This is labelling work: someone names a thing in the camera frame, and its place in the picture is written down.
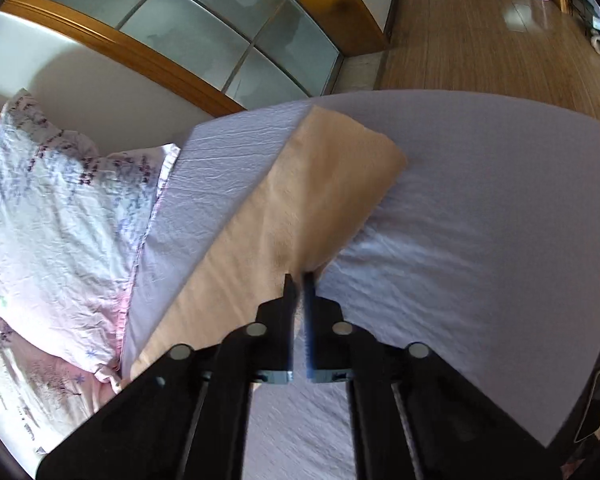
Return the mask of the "lavender bed sheet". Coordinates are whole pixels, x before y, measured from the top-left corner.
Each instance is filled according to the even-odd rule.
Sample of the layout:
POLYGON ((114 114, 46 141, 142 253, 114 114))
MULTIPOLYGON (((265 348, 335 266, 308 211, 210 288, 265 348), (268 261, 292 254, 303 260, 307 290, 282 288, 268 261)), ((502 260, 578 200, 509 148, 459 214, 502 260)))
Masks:
MULTIPOLYGON (((312 105, 408 159, 321 293, 383 342, 429 344, 562 466, 600 355, 600 122, 538 102, 358 92, 196 126, 146 238, 123 373, 312 105)), ((244 479, 355 479, 346 388, 297 366, 254 395, 244 479)))

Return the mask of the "wooden frosted glass headboard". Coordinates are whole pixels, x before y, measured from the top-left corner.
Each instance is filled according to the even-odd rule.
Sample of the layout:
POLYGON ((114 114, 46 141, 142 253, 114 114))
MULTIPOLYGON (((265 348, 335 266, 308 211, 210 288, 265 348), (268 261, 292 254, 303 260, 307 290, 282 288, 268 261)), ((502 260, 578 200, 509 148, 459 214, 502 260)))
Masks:
POLYGON ((0 109, 31 92, 104 154, 332 92, 392 0, 0 0, 0 109))

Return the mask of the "floral pillow with stars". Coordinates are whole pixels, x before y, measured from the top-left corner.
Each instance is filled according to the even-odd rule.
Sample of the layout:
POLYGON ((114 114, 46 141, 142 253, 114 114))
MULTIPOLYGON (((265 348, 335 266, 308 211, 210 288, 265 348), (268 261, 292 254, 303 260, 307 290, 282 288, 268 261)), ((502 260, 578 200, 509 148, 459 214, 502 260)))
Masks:
POLYGON ((20 90, 0 113, 0 318, 96 374, 119 366, 140 252, 180 150, 99 154, 20 90))

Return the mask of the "floral pillow with tree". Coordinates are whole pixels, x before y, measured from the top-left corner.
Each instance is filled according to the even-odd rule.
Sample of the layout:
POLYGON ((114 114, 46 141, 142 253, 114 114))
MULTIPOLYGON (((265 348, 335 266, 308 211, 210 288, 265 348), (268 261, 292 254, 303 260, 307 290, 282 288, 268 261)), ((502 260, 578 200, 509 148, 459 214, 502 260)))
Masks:
POLYGON ((0 319, 0 439, 27 474, 113 396, 108 382, 32 346, 0 319))

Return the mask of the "tan fleece garment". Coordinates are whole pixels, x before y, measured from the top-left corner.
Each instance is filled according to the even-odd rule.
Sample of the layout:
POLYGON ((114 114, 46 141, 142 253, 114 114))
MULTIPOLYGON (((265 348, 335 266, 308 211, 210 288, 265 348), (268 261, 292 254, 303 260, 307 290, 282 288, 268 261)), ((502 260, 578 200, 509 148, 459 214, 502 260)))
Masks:
POLYGON ((321 273, 406 165, 388 136, 312 107, 166 309, 131 375, 174 344, 210 347, 253 322, 286 275, 321 273))

